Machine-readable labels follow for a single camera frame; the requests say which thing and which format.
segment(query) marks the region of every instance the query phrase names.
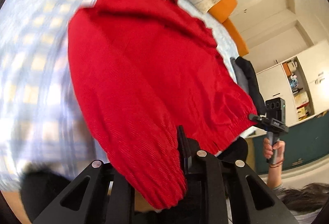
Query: bed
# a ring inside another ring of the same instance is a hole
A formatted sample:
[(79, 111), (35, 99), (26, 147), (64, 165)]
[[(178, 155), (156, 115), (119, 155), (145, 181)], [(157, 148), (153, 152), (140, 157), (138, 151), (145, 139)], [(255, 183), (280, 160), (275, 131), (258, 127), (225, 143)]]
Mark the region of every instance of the bed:
[[(17, 191), (22, 175), (43, 168), (76, 177), (95, 159), (107, 162), (74, 96), (67, 61), (67, 25), (95, 0), (5, 0), (0, 9), (0, 190)], [(226, 29), (186, 0), (179, 6), (212, 28), (224, 63), (236, 45)], [(251, 127), (241, 136), (254, 131)]]

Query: red fabric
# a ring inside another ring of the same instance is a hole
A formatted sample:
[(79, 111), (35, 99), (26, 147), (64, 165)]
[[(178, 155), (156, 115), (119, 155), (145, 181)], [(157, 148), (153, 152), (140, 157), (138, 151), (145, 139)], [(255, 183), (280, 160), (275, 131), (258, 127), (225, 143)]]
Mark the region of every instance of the red fabric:
[(68, 27), (74, 91), (91, 134), (155, 208), (186, 191), (176, 126), (215, 154), (253, 123), (212, 32), (177, 0), (97, 0)]

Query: silver bolt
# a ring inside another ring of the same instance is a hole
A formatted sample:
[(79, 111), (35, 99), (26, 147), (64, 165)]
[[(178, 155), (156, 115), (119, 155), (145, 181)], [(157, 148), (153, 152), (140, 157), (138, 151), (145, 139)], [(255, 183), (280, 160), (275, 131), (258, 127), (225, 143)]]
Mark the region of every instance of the silver bolt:
[(199, 150), (196, 152), (196, 154), (200, 157), (205, 157), (207, 155), (207, 152), (204, 150)]
[(244, 162), (242, 160), (236, 160), (235, 165), (238, 167), (244, 167)]
[(102, 165), (102, 162), (100, 160), (96, 160), (94, 162), (92, 162), (92, 167), (93, 168), (98, 168)]

